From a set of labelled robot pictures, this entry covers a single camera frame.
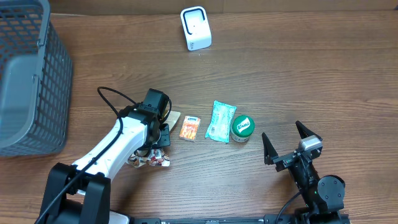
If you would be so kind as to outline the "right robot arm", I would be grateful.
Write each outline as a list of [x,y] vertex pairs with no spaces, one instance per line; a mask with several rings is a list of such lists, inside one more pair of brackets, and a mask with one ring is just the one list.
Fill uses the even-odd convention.
[[337,175],[319,177],[313,160],[320,157],[323,139],[296,121],[301,140],[293,152],[279,156],[266,133],[262,133],[264,163],[275,165],[276,171],[287,169],[298,192],[285,203],[277,215],[265,215],[265,223],[351,223],[344,208],[345,182]]

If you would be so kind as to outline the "green lid Knorr jar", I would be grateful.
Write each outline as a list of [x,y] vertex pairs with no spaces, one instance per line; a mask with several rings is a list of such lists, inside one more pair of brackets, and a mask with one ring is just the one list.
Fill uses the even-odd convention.
[[231,138],[236,142],[246,142],[254,132],[254,120],[247,115],[240,115],[231,125]]

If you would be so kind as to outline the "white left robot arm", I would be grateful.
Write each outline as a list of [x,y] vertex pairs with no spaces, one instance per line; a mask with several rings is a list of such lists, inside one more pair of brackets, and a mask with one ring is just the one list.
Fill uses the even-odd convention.
[[170,111],[139,103],[118,114],[111,131],[71,165],[51,169],[37,223],[132,223],[110,209],[111,183],[124,164],[168,167]]

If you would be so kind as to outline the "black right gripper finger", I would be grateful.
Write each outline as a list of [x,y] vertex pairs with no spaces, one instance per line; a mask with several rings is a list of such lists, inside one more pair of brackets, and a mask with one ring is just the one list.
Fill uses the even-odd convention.
[[310,129],[308,129],[304,124],[302,124],[300,121],[296,121],[295,125],[297,127],[298,133],[301,137],[301,139],[309,137],[309,136],[316,136],[322,141],[322,137],[320,137],[318,134],[314,133]]
[[262,133],[262,142],[264,146],[264,163],[267,165],[274,164],[274,160],[279,157],[266,133]]

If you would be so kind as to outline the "beige brown snack bag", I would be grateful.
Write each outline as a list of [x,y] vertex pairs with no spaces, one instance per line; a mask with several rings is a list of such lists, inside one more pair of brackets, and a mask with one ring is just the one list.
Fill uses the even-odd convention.
[[149,147],[134,151],[126,163],[136,168],[144,165],[168,167],[170,165],[170,158],[164,152],[164,148],[171,145],[170,132],[177,123],[180,115],[181,112],[178,111],[168,110],[165,112],[165,121],[160,125],[159,140]]

